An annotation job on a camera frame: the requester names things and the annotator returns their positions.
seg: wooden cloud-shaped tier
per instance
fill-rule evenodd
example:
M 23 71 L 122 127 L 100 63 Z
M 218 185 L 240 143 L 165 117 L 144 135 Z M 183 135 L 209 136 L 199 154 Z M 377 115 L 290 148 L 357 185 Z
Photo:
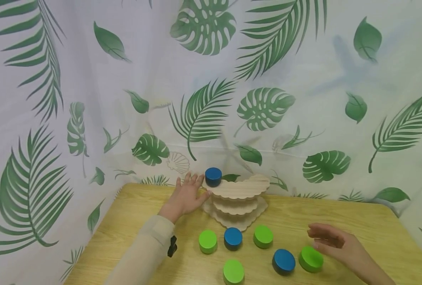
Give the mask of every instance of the wooden cloud-shaped tier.
M 269 185 L 269 178 L 261 174 L 239 182 L 223 180 L 217 187 L 204 183 L 213 194 L 203 204 L 203 210 L 222 226 L 245 231 L 267 209 L 268 204 L 260 195 Z

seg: light wood tabletop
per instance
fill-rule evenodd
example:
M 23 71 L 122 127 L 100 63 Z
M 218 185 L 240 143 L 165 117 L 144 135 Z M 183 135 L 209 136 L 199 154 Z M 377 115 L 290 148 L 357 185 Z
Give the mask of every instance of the light wood tabletop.
M 65 285 L 102 285 L 136 237 L 136 232 L 157 214 L 173 187 L 127 184 L 109 209 L 101 225 L 79 258 Z M 298 263 L 301 248 L 310 245 L 307 225 L 324 222 L 355 234 L 367 251 L 397 285 L 422 284 L 422 251 L 394 214 L 385 206 L 264 195 L 268 209 L 244 233 L 243 245 L 232 252 L 223 244 L 225 229 L 201 209 L 181 218 L 175 229 L 178 250 L 166 258 L 151 285 L 225 284 L 223 264 L 241 261 L 246 273 L 244 285 L 360 285 L 356 276 L 337 261 L 325 257 L 322 272 L 308 273 Z M 259 249 L 252 241 L 256 225 L 268 226 L 273 246 Z M 218 237 L 218 249 L 202 254 L 198 236 L 211 229 Z M 276 249 L 289 250 L 297 260 L 290 276 L 278 275 L 271 265 Z

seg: white curtain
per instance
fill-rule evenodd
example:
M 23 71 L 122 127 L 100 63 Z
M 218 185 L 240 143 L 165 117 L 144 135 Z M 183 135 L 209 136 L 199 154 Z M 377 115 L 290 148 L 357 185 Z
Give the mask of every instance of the white curtain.
M 0 0 L 0 285 L 62 284 L 125 183 L 211 166 L 422 249 L 422 1 Z

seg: sleeve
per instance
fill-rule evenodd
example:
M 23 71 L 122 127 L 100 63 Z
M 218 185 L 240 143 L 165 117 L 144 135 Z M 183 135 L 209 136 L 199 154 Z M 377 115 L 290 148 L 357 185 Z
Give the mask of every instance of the sleeve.
M 105 285 L 146 285 L 166 257 L 174 224 L 152 216 L 116 265 Z

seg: blue wooden disc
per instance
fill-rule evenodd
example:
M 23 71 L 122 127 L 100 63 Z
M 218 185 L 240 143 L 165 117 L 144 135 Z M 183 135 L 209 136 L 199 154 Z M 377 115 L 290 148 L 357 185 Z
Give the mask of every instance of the blue wooden disc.
M 209 187 L 217 187 L 219 186 L 220 181 L 222 181 L 222 171 L 216 167 L 208 168 L 204 173 L 204 176 L 206 184 L 208 184 Z
M 238 250 L 242 243 L 242 233 L 237 228 L 227 228 L 223 234 L 225 247 L 229 250 Z
M 288 275 L 295 269 L 295 258 L 286 249 L 277 249 L 273 256 L 274 270 L 280 275 Z

